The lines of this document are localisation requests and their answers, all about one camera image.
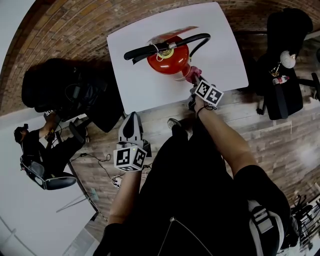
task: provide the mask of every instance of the wire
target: wire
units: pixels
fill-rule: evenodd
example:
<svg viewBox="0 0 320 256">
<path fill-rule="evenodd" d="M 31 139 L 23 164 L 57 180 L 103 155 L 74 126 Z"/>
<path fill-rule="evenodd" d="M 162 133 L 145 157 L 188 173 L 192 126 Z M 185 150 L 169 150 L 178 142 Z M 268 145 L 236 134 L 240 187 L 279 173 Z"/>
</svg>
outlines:
<svg viewBox="0 0 320 256">
<path fill-rule="evenodd" d="M 95 157 L 95 156 L 93 156 L 93 155 L 91 155 L 91 154 L 82 153 L 82 154 L 80 154 L 78 157 L 76 157 L 75 159 L 72 159 L 72 160 L 70 161 L 70 163 L 73 162 L 74 160 L 78 159 L 78 158 L 82 158 L 82 157 L 85 157 L 85 156 L 90 156 L 90 157 L 92 157 L 92 158 L 97 159 L 97 160 L 98 160 L 98 164 L 100 165 L 100 167 L 101 167 L 102 169 L 105 170 L 105 173 L 108 175 L 109 179 L 110 179 L 111 182 L 112 182 L 112 178 L 110 177 L 109 173 L 107 172 L 107 169 L 104 168 L 104 167 L 101 165 L 101 163 L 100 163 L 100 162 L 102 162 L 102 163 L 103 163 L 103 162 L 109 162 L 109 161 L 111 160 L 111 154 L 107 154 L 106 157 L 105 157 L 105 160 L 101 160 L 101 159 L 99 159 L 99 158 L 97 158 L 97 157 Z"/>
<path fill-rule="evenodd" d="M 120 185 L 115 182 L 115 179 L 116 179 L 116 178 L 120 178 L 121 180 L 123 180 L 123 179 L 122 179 L 122 176 L 125 175 L 125 174 L 126 174 L 126 173 L 114 175 L 114 176 L 112 176 L 112 178 L 111 178 L 112 184 L 113 184 L 118 190 L 120 189 Z"/>
<path fill-rule="evenodd" d="M 150 170 L 145 170 L 144 173 L 143 173 L 144 177 L 142 177 L 142 175 L 141 175 L 141 179 L 144 179 L 144 180 L 147 179 L 147 175 L 149 174 L 147 172 L 150 172 L 152 170 L 152 164 L 153 164 L 153 162 L 150 163 L 150 164 L 144 164 L 143 165 L 142 170 L 144 170 L 145 168 L 149 168 Z"/>
<path fill-rule="evenodd" d="M 75 159 L 72 159 L 71 161 L 70 161 L 70 163 L 72 163 L 74 160 L 77 160 L 79 157 L 81 157 L 81 155 L 79 155 L 78 157 L 76 157 Z"/>
<path fill-rule="evenodd" d="M 59 134 L 59 136 L 61 137 L 62 130 L 63 130 L 64 128 L 62 129 L 62 127 L 60 126 L 60 124 L 58 124 L 58 126 L 60 127 L 60 134 Z M 56 139 L 54 140 L 54 142 L 52 142 L 52 146 L 53 146 L 53 147 L 55 147 L 55 146 L 54 146 L 54 143 L 55 143 L 57 140 L 58 140 L 58 138 L 56 138 Z"/>
<path fill-rule="evenodd" d="M 70 102 L 73 103 L 73 101 L 68 97 L 67 92 L 66 92 L 67 89 L 68 89 L 70 86 L 79 86 L 79 83 L 71 83 L 71 84 L 69 84 L 69 85 L 64 89 L 64 95 L 66 96 L 66 98 L 67 98 Z"/>
</svg>

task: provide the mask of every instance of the strap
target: strap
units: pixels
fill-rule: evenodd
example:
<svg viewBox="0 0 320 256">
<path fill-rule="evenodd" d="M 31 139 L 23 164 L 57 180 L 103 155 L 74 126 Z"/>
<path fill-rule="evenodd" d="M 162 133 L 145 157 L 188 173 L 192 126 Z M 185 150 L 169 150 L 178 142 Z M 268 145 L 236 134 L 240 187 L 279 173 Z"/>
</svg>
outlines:
<svg viewBox="0 0 320 256">
<path fill-rule="evenodd" d="M 255 244 L 256 255 L 264 256 L 264 253 L 266 253 L 265 256 L 269 256 L 276 254 L 285 238 L 281 218 L 276 213 L 268 211 L 255 200 L 248 200 L 248 210 L 251 213 L 249 228 Z"/>
<path fill-rule="evenodd" d="M 199 112 L 203 109 L 206 109 L 206 110 L 216 110 L 217 108 L 215 106 L 209 106 L 209 105 L 204 105 L 202 107 L 200 107 L 200 109 L 196 112 L 196 117 L 199 116 Z"/>
</svg>

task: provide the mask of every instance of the white desk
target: white desk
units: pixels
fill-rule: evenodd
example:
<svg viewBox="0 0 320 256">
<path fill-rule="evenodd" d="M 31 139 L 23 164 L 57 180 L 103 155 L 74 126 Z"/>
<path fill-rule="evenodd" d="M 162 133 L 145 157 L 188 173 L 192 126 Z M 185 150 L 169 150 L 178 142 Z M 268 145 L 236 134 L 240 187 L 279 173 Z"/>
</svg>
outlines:
<svg viewBox="0 0 320 256">
<path fill-rule="evenodd" d="M 157 35 L 172 30 L 196 26 L 199 28 L 180 34 L 187 38 L 209 33 L 211 39 L 192 56 L 192 66 L 202 70 L 202 76 L 222 91 L 248 86 L 245 66 L 229 23 L 216 2 L 200 3 L 168 10 L 144 18 L 107 37 L 115 78 L 124 111 L 143 111 L 183 101 L 190 96 L 192 84 L 174 81 L 157 73 L 143 59 L 133 65 L 124 54 L 146 45 Z M 189 51 L 201 41 L 188 44 Z"/>
</svg>

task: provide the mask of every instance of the black strap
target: black strap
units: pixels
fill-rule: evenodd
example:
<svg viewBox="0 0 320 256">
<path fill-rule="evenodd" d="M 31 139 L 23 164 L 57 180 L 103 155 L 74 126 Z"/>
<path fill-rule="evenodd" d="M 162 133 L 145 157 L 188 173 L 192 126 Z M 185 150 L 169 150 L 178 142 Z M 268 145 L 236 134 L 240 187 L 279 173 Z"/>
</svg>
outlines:
<svg viewBox="0 0 320 256">
<path fill-rule="evenodd" d="M 209 105 L 204 105 L 202 107 L 200 107 L 200 109 L 196 112 L 196 117 L 199 116 L 199 112 L 203 109 L 206 109 L 206 110 L 216 110 L 217 108 L 215 106 L 209 106 Z"/>
</svg>

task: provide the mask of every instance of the chair wheel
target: chair wheel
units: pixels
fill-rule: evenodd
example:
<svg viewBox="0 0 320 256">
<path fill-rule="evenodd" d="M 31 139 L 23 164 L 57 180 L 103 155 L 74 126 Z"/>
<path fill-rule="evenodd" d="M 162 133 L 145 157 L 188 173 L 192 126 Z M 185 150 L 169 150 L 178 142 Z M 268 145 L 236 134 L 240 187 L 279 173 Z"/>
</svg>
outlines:
<svg viewBox="0 0 320 256">
<path fill-rule="evenodd" d="M 258 115 L 263 115 L 263 114 L 264 114 L 264 112 L 263 112 L 263 110 L 262 110 L 261 108 L 257 108 L 257 109 L 256 109 L 256 113 L 257 113 Z"/>
</svg>

